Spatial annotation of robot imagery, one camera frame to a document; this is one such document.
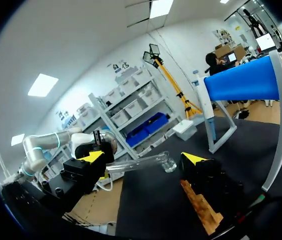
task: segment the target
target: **blue padded bar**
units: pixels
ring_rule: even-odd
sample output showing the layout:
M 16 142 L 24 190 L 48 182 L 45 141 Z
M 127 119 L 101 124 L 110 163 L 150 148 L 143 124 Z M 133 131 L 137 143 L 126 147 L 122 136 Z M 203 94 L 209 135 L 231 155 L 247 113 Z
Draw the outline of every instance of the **blue padded bar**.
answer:
M 207 77 L 211 101 L 279 100 L 275 71 L 269 56 Z

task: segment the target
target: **light stand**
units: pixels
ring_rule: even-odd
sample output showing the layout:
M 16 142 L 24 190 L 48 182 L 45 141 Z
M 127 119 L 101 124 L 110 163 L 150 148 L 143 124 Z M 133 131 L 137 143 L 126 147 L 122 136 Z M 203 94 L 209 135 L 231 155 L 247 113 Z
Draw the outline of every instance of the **light stand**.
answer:
M 201 109 L 198 108 L 196 105 L 194 105 L 190 100 L 186 98 L 186 96 L 183 94 L 177 82 L 174 80 L 174 78 L 171 76 L 168 70 L 163 66 L 163 60 L 162 58 L 159 57 L 160 50 L 159 50 L 158 45 L 150 43 L 149 47 L 150 47 L 150 52 L 145 51 L 143 53 L 143 60 L 147 62 L 148 64 L 151 64 L 152 66 L 154 66 L 156 69 L 160 68 L 162 72 L 165 74 L 167 79 L 172 84 L 174 90 L 176 91 L 177 93 L 176 96 L 178 96 L 184 104 L 184 107 L 185 107 L 184 111 L 185 111 L 186 118 L 188 119 L 194 116 L 195 114 L 201 114 L 202 113 Z

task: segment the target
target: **glass tube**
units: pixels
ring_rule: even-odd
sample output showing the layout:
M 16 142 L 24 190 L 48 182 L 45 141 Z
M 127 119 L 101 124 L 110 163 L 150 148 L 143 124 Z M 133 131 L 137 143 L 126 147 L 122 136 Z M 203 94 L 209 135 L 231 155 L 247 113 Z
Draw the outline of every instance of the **glass tube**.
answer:
M 106 170 L 110 174 L 134 171 L 155 165 L 163 165 L 168 161 L 168 159 L 169 152 L 164 151 L 159 153 L 158 155 L 143 157 L 136 160 L 108 163 L 106 165 Z

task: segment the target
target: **person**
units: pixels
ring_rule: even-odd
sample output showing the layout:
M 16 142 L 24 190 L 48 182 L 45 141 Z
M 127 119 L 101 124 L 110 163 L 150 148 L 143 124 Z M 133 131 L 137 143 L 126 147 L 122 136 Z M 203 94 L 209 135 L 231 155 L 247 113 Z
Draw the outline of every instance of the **person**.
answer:
M 226 62 L 224 60 L 219 60 L 217 58 L 217 55 L 213 52 L 208 53 L 205 56 L 205 61 L 206 63 L 210 66 L 210 68 L 208 69 L 210 76 L 223 72 L 225 70 L 230 69 L 231 67 L 224 65 Z M 239 66 L 239 62 L 236 61 L 235 62 L 235 66 Z M 241 102 L 243 104 L 243 109 L 240 108 L 239 102 Z M 236 111 L 233 115 L 234 118 L 239 118 L 239 119 L 246 119 L 249 116 L 249 111 L 247 110 L 249 101 L 244 100 L 244 101 L 231 101 L 229 100 L 228 103 L 229 104 L 237 104 L 238 106 L 238 111 Z
M 224 60 L 219 60 L 217 58 L 217 55 L 213 52 L 210 52 L 205 56 L 205 61 L 210 66 L 209 68 L 210 76 L 229 69 L 229 67 L 225 65 L 226 62 Z

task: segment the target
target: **yellow label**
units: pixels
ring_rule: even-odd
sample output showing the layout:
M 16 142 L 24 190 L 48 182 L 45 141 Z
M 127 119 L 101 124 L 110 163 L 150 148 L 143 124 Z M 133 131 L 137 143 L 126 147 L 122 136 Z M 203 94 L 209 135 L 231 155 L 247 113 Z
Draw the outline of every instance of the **yellow label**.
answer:
M 95 160 L 97 160 L 102 154 L 104 154 L 103 151 L 91 151 L 90 152 L 90 156 L 86 156 L 86 157 L 82 157 L 78 160 L 84 160 L 86 162 L 90 162 L 90 163 L 93 163 Z M 104 173 L 104 176 L 100 177 L 99 179 L 106 179 L 108 178 L 109 175 L 108 175 L 108 171 L 105 171 Z
M 196 156 L 196 155 L 192 155 L 190 153 L 186 153 L 186 152 L 182 152 L 182 154 L 184 156 L 186 156 L 194 165 L 196 165 L 196 163 L 202 161 L 202 160 L 207 160 L 203 157 L 199 157 L 199 156 Z

